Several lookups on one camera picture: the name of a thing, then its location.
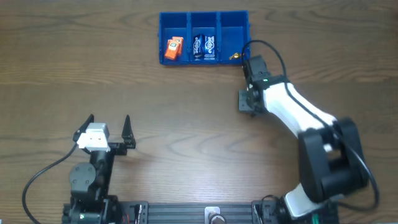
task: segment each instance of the blue tray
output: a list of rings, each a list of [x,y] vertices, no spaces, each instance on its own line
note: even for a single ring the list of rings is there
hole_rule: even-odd
[[[192,38],[197,34],[214,35],[216,58],[205,60],[192,54]],[[176,60],[164,57],[167,40],[183,37],[181,56]],[[234,53],[241,53],[243,45],[251,40],[249,13],[247,11],[221,12],[161,12],[159,13],[159,62],[162,65],[209,65],[241,64],[240,60],[230,60]],[[245,58],[250,57],[250,48]]]

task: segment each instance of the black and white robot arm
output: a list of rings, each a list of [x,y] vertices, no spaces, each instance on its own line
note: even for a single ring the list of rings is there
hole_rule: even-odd
[[[364,163],[356,125],[349,118],[336,119],[321,111],[301,96],[289,82],[282,57],[278,56],[283,75],[272,76],[259,55],[244,60],[242,66],[246,90],[239,91],[239,110],[252,116],[276,115],[298,139],[298,169],[300,183],[282,197],[290,220],[300,219],[329,202],[365,188],[371,181],[375,202],[372,207],[358,208],[337,202],[338,205],[359,211],[375,209],[379,203],[376,181]],[[340,151],[340,157],[329,159],[328,153]]]

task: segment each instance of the orange box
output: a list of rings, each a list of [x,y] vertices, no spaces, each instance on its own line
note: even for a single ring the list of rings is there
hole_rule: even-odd
[[[168,40],[167,41],[167,50],[164,54],[165,58],[170,60],[175,60],[177,58],[178,50],[180,49],[180,42],[176,40]]]
[[[172,40],[176,40],[178,42],[180,42],[180,49],[178,50],[178,56],[181,56],[182,53],[182,43],[184,42],[184,38],[183,37],[172,37]]]

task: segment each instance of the cable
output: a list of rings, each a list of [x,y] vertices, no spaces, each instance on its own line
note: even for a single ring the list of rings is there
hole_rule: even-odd
[[[266,45],[271,50],[273,50],[274,53],[276,54],[276,56],[278,57],[278,59],[280,61],[280,65],[282,66],[283,76],[285,77],[285,82],[284,82],[285,83],[285,89],[286,89],[287,94],[290,96],[290,98],[294,102],[296,102],[296,104],[298,104],[301,108],[303,108],[303,110],[305,110],[309,115],[313,116],[316,120],[321,122],[321,124],[324,125],[324,127],[328,128],[330,131],[332,131],[332,133],[335,135],[335,138],[337,138],[337,140],[339,140],[340,143],[342,143],[344,145],[345,149],[348,149],[355,156],[355,158],[360,163],[361,167],[367,173],[367,175],[369,177],[369,181],[371,182],[372,188],[373,188],[374,203],[371,206],[369,206],[369,207],[357,207],[357,206],[354,206],[354,205],[349,205],[349,204],[344,203],[344,202],[337,202],[337,204],[339,206],[342,206],[342,207],[345,207],[345,208],[348,208],[348,209],[351,209],[351,210],[356,210],[356,211],[359,211],[359,212],[368,212],[368,211],[376,209],[379,206],[379,202],[380,202],[380,192],[379,192],[379,187],[377,186],[376,180],[374,179],[374,176],[373,176],[372,172],[367,167],[367,165],[362,160],[362,158],[358,155],[358,153],[355,152],[355,150],[345,141],[344,137],[338,131],[336,131],[333,127],[329,126],[318,115],[316,115],[315,113],[312,113],[307,107],[305,107],[301,102],[299,102],[298,99],[296,99],[292,95],[292,93],[290,92],[290,90],[289,90],[289,88],[287,86],[287,84],[289,82],[289,79],[287,78],[285,62],[284,62],[282,56],[280,55],[280,53],[278,52],[278,50],[276,50],[274,46],[272,46],[270,43],[268,43],[266,41],[263,41],[263,40],[250,40],[242,48],[242,56],[241,56],[241,58],[242,58],[242,66],[244,65],[243,52],[246,49],[246,47],[248,47],[251,43],[254,43],[254,42],[259,42],[259,43],[262,43],[262,44]]]
[[[29,211],[29,209],[27,208],[26,205],[26,193],[27,193],[27,189],[29,188],[29,186],[33,183],[33,181],[38,178],[40,175],[42,175],[45,171],[53,168],[54,166],[58,165],[59,163],[61,163],[62,161],[64,161],[65,159],[67,159],[76,149],[77,147],[77,143],[75,143],[75,145],[72,147],[72,149],[70,150],[70,152],[68,154],[66,154],[64,157],[62,157],[61,159],[59,159],[58,161],[50,164],[49,166],[47,166],[46,168],[40,170],[37,174],[35,174],[26,184],[24,191],[22,192],[22,206],[24,207],[24,210],[26,212],[26,215],[32,220],[33,223],[35,224],[40,224],[39,221],[37,221],[37,219],[35,219],[35,217],[33,217],[33,215],[31,214],[31,212]]]

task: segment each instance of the wood grain tabletop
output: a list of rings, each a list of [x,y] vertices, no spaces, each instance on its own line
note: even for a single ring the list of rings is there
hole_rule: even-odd
[[[239,66],[159,64],[161,11],[248,10],[253,39],[273,44],[301,94],[357,124],[381,191],[375,212],[341,223],[398,222],[398,3],[395,0],[1,0],[0,220],[31,223],[26,182],[64,156],[90,113],[137,149],[115,159],[110,194],[148,202],[251,202],[299,182],[297,140],[275,116],[238,112]],[[263,54],[273,74],[276,56]],[[75,151],[30,187],[42,223],[60,223]],[[373,202],[370,187],[345,202]]]

